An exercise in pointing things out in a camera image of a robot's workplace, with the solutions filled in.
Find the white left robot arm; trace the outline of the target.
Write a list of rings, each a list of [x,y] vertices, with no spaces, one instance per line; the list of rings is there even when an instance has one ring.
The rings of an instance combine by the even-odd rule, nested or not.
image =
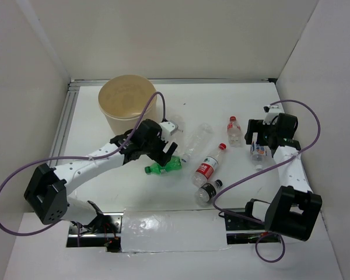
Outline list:
[[[111,219],[92,201],[80,201],[70,194],[87,181],[126,165],[146,155],[161,166],[166,165],[177,148],[166,145],[178,130],[171,121],[156,123],[146,119],[137,129],[117,135],[86,160],[50,167],[39,165],[24,192],[25,200],[33,208],[42,224],[53,225],[59,221],[79,223],[91,233],[109,225],[117,230]]]

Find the small red-label red-cap bottle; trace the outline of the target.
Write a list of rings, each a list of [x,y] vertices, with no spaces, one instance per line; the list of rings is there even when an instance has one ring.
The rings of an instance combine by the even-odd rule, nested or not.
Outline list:
[[[235,116],[231,116],[229,118],[229,123],[227,125],[227,135],[230,146],[235,148],[241,147],[242,131]]]

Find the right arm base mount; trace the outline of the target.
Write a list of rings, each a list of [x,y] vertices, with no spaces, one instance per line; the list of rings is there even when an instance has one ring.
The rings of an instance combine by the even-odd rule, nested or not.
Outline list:
[[[219,212],[218,216],[225,222],[226,240],[228,245],[260,243],[280,243],[277,236],[268,236],[263,225],[242,218]]]

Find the green plastic bottle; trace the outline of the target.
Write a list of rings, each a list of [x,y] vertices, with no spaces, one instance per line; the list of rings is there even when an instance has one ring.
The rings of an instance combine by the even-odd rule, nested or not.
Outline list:
[[[167,162],[164,166],[161,166],[158,163],[153,163],[150,166],[146,166],[144,168],[144,171],[147,175],[150,174],[157,174],[157,175],[163,175],[169,172],[173,172],[173,171],[178,171],[181,170],[182,166],[181,166],[181,160],[178,156],[172,156],[170,161]]]

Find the blue-orange label white-cap bottle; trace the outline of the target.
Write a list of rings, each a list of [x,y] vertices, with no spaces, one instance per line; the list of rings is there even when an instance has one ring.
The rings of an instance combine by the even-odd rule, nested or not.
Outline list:
[[[268,152],[266,146],[261,146],[256,142],[252,142],[250,145],[250,158],[256,171],[261,171],[266,164],[268,158]]]

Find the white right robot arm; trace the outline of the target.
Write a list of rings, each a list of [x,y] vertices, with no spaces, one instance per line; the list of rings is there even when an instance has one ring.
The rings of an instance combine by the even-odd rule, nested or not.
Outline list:
[[[280,187],[270,204],[249,202],[243,222],[250,229],[262,222],[266,231],[301,241],[311,236],[322,206],[320,195],[310,188],[294,134],[298,119],[290,114],[269,113],[264,120],[249,120],[245,140],[271,150],[279,174]]]

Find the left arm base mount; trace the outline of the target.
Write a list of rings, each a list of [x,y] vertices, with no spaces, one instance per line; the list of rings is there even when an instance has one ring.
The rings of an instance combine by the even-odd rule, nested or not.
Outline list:
[[[120,253],[122,219],[123,213],[104,213],[91,225],[71,222],[66,247],[101,248],[110,253]]]

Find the clear bottle white-blue cap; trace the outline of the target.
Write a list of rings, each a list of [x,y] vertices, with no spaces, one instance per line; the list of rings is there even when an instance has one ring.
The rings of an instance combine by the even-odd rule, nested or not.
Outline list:
[[[191,160],[198,157],[208,146],[213,135],[214,131],[209,124],[200,124],[187,139],[186,146],[180,155],[180,162],[186,165]]]

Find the clear bottle blue cap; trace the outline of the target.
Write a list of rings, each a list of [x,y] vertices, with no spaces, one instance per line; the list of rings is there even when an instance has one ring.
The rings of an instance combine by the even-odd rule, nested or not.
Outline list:
[[[185,122],[182,116],[173,114],[169,117],[169,121],[177,125],[178,132],[184,132]]]

